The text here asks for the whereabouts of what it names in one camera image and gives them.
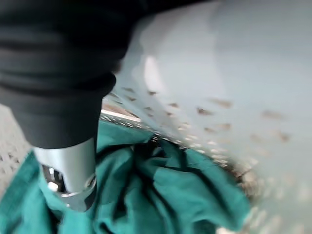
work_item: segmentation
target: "small hole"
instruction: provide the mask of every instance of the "small hole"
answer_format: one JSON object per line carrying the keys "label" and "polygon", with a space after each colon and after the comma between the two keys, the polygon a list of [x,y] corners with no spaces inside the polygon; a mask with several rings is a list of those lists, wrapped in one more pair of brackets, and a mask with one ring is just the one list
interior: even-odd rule
{"label": "small hole", "polygon": [[211,115],[213,115],[213,112],[204,110],[202,108],[197,108],[197,112],[198,112],[198,114],[200,114],[202,116],[211,116]]}
{"label": "small hole", "polygon": [[201,144],[193,143],[193,144],[190,145],[190,147],[199,148],[199,147],[201,147]]}
{"label": "small hole", "polygon": [[231,129],[231,124],[229,123],[223,123],[223,124],[219,124],[218,127],[221,129],[221,130],[230,130]]}
{"label": "small hole", "polygon": [[281,131],[275,132],[275,135],[280,139],[282,142],[287,142],[290,139],[290,135],[286,133],[282,133]]}
{"label": "small hole", "polygon": [[132,88],[122,88],[122,89],[125,90],[125,91],[128,91],[130,93],[133,93],[133,94],[135,93]]}
{"label": "small hole", "polygon": [[120,101],[114,101],[114,102],[117,103],[117,104],[119,104],[119,105],[123,105],[123,103],[120,102]]}
{"label": "small hole", "polygon": [[214,142],[214,141],[212,141],[212,140],[207,141],[207,144],[208,144],[208,145],[217,145],[217,143]]}
{"label": "small hole", "polygon": [[262,113],[262,116],[264,118],[271,118],[271,119],[283,119],[283,115],[278,113],[278,112],[274,112],[274,111],[269,111],[266,110]]}
{"label": "small hole", "polygon": [[220,151],[219,151],[219,150],[216,150],[216,149],[212,149],[212,150],[210,150],[210,152],[211,152],[211,153],[215,153],[215,154],[220,153]]}
{"label": "small hole", "polygon": [[211,157],[212,157],[213,159],[216,159],[216,160],[227,159],[227,157],[224,156],[224,155],[212,155]]}
{"label": "small hole", "polygon": [[188,137],[193,138],[193,139],[198,139],[198,137],[196,137],[194,135],[188,135]]}
{"label": "small hole", "polygon": [[205,132],[207,133],[216,133],[215,130],[211,129],[211,128],[204,128]]}
{"label": "small hole", "polygon": [[134,97],[129,97],[129,96],[126,96],[126,97],[128,98],[129,101],[135,101],[136,100],[136,98],[134,98]]}
{"label": "small hole", "polygon": [[215,163],[219,163],[219,164],[227,164],[227,160],[222,160],[222,159],[215,159],[214,160]]}
{"label": "small hole", "polygon": [[176,103],[171,103],[171,104],[169,104],[169,106],[176,108],[176,109],[179,109],[179,105]]}
{"label": "small hole", "polygon": [[201,153],[201,154],[204,154],[205,151],[204,150],[196,150],[197,152]]}
{"label": "small hole", "polygon": [[153,96],[153,95],[157,94],[157,92],[149,91],[148,94]]}
{"label": "small hole", "polygon": [[110,93],[109,96],[114,97],[114,98],[119,98],[116,94]]}
{"label": "small hole", "polygon": [[232,103],[230,101],[220,100],[216,98],[210,99],[210,101],[225,109],[230,109],[232,107]]}
{"label": "small hole", "polygon": [[182,123],[182,125],[183,125],[184,127],[186,127],[186,128],[190,128],[190,127],[191,127],[191,125],[190,125],[189,123],[187,123],[187,122]]}
{"label": "small hole", "polygon": [[174,114],[170,113],[170,112],[166,112],[166,115],[169,116],[169,117],[173,117]]}

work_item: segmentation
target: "green cloth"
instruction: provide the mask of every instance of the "green cloth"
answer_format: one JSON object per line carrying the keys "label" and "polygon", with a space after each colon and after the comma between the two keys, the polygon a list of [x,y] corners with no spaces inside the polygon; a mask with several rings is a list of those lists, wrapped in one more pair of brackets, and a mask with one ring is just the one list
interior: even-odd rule
{"label": "green cloth", "polygon": [[97,197],[85,213],[70,210],[39,176],[31,153],[0,204],[0,233],[214,234],[237,231],[249,202],[233,178],[208,157],[150,132],[101,122]]}

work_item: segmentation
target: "white perforated surface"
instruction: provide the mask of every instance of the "white perforated surface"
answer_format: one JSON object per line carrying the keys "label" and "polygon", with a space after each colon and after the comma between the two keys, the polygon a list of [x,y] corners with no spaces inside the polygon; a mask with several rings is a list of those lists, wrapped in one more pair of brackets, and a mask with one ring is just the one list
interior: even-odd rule
{"label": "white perforated surface", "polygon": [[10,110],[0,105],[0,199],[29,149]]}
{"label": "white perforated surface", "polygon": [[311,9],[215,1],[147,19],[108,97],[169,140],[258,175],[244,234],[312,232]]}

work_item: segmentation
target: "silver metal cylinder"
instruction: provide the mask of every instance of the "silver metal cylinder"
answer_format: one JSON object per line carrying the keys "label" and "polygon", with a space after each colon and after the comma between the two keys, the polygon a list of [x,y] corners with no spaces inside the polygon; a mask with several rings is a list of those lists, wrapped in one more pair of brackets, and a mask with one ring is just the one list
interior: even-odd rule
{"label": "silver metal cylinder", "polygon": [[89,209],[96,192],[95,140],[63,149],[34,147],[34,152],[49,189],[73,210]]}

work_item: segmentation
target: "black fabric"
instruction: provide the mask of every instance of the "black fabric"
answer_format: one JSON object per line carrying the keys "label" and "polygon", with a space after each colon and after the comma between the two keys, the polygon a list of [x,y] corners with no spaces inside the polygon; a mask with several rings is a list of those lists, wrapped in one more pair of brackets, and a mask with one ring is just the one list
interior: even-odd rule
{"label": "black fabric", "polygon": [[138,19],[191,2],[1,1],[0,103],[12,109],[34,146],[87,140],[96,132],[100,100],[116,82],[110,71],[125,55]]}

